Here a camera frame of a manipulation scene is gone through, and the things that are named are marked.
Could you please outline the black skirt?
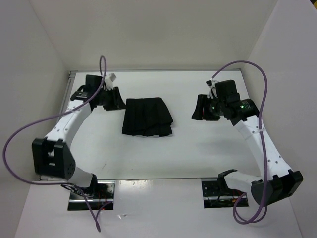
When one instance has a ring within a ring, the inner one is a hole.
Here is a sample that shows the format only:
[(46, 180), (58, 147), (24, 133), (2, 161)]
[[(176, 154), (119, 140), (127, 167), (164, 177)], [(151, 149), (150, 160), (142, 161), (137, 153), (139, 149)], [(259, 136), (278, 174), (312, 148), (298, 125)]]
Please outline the black skirt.
[(165, 137), (172, 134), (172, 123), (173, 118), (162, 98), (126, 100), (122, 134)]

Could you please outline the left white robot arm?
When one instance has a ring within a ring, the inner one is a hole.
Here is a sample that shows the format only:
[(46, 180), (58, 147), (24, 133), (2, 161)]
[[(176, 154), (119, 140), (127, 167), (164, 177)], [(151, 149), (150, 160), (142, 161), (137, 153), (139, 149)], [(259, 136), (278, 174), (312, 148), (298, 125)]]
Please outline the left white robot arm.
[(86, 75), (85, 84), (75, 91), (68, 103), (66, 115), (44, 137), (32, 142), (34, 169), (36, 174), (60, 178), (72, 184), (75, 193), (87, 198), (99, 192), (95, 174), (86, 172), (76, 165), (70, 151), (71, 143), (84, 120), (96, 107), (106, 111), (126, 108), (119, 88), (113, 86), (114, 73), (105, 77)]

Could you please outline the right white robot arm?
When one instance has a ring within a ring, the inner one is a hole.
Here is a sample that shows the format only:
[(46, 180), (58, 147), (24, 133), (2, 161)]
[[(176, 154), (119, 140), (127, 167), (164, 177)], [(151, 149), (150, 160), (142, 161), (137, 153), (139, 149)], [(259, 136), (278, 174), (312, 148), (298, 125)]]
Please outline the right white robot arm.
[(209, 92), (198, 95), (192, 119), (229, 120), (246, 141), (260, 170), (259, 176), (243, 174), (236, 169), (220, 173), (217, 178), (219, 193), (228, 195), (233, 190), (250, 192), (261, 206), (293, 195), (302, 183), (303, 175), (292, 170), (278, 152), (254, 101), (241, 99), (233, 80), (208, 80), (206, 84)]

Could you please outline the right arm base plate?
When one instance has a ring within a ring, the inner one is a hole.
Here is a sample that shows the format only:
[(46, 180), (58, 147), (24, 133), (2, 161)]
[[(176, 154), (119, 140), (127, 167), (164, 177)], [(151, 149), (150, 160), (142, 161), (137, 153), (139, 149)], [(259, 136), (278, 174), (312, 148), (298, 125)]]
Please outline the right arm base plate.
[(237, 199), (243, 192), (230, 189), (228, 192), (220, 191), (215, 178), (201, 180), (204, 208), (233, 208)]

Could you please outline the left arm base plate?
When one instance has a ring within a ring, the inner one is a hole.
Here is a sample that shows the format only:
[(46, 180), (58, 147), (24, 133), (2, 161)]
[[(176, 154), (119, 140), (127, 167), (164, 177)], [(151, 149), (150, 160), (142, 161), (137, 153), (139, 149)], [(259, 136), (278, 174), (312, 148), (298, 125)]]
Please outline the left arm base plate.
[[(114, 207), (114, 180), (99, 180), (98, 189), (94, 195), (87, 195), (86, 198), (93, 211), (113, 210)], [(81, 195), (71, 191), (67, 206), (68, 211), (88, 211), (89, 208)]]

